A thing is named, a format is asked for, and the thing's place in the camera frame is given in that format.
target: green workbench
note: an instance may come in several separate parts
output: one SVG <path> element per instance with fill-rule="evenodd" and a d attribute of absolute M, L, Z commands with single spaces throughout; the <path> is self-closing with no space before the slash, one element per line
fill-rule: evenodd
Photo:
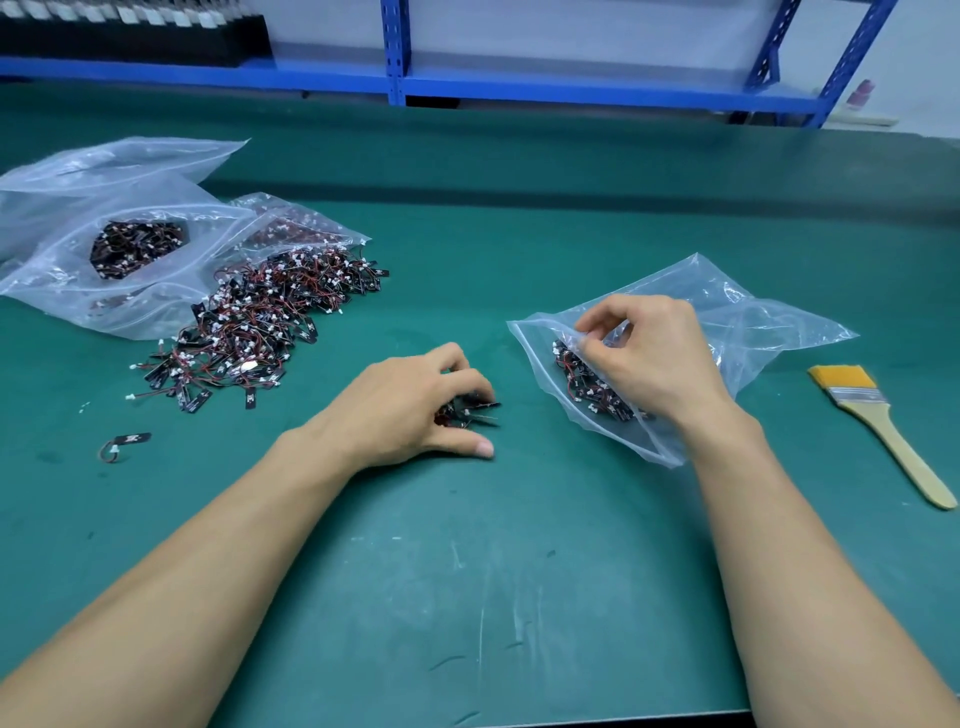
<path fill-rule="evenodd" d="M 130 135 L 243 139 L 205 185 L 373 238 L 376 296 L 318 320 L 283 386 L 195 416 L 143 391 L 149 342 L 0 300 L 0 674 L 366 364 L 458 341 L 504 406 L 494 462 L 364 473 L 282 585 L 214 725 L 551 723 L 748 707 L 689 468 L 572 424 L 509 319 L 699 251 L 861 337 L 741 395 L 859 573 L 960 690 L 960 512 L 927 505 L 807 377 L 859 363 L 955 493 L 960 151 L 909 135 L 634 122 L 61 85 L 0 87 L 0 169 Z M 153 440 L 103 465 L 115 435 Z"/>

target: metal ferrule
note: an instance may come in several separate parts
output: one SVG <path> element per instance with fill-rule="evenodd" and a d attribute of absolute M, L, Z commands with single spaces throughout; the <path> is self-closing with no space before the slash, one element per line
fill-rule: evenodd
<path fill-rule="evenodd" d="M 834 401 L 886 402 L 887 398 L 875 387 L 829 387 Z"/>

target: pink bottle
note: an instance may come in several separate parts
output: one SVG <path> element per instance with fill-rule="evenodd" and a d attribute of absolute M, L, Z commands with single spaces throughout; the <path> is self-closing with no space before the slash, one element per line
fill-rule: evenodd
<path fill-rule="evenodd" d="M 856 91 L 847 99 L 847 106 L 854 111 L 860 111 L 867 105 L 867 102 L 870 101 L 870 94 L 875 88 L 876 84 L 874 84 L 873 81 L 861 81 Z"/>

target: white wall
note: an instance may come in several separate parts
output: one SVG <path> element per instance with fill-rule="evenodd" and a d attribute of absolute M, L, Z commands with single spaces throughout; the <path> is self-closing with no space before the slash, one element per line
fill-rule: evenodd
<path fill-rule="evenodd" d="M 783 80 L 804 90 L 822 86 L 864 7 L 804 0 L 780 54 Z M 960 138 L 958 29 L 960 1 L 900 0 L 851 83 L 876 84 L 864 112 L 896 116 L 896 132 Z"/>
<path fill-rule="evenodd" d="M 414 50 L 744 69 L 780 0 L 409 0 Z M 253 0 L 280 41 L 383 47 L 378 0 Z"/>
<path fill-rule="evenodd" d="M 409 0 L 415 52 L 747 69 L 780 0 Z M 380 48 L 377 0 L 252 0 L 281 41 Z M 804 0 L 783 80 L 822 86 L 866 6 Z M 900 0 L 853 85 L 895 131 L 960 138 L 960 0 Z"/>

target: hand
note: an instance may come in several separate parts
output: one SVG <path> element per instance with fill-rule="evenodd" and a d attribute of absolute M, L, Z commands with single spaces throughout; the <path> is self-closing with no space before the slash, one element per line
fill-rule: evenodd
<path fill-rule="evenodd" d="M 456 344 L 371 364 L 325 410 L 287 434 L 298 442 L 300 457 L 343 457 L 350 474 L 428 450 L 491 458 L 487 438 L 433 422 L 437 410 L 457 395 L 475 392 L 493 401 L 490 383 L 469 366 Z"/>
<path fill-rule="evenodd" d="M 618 348 L 603 338 L 629 321 Z M 581 352 L 620 397 L 683 428 L 733 405 L 693 306 L 666 296 L 613 295 L 576 323 Z"/>

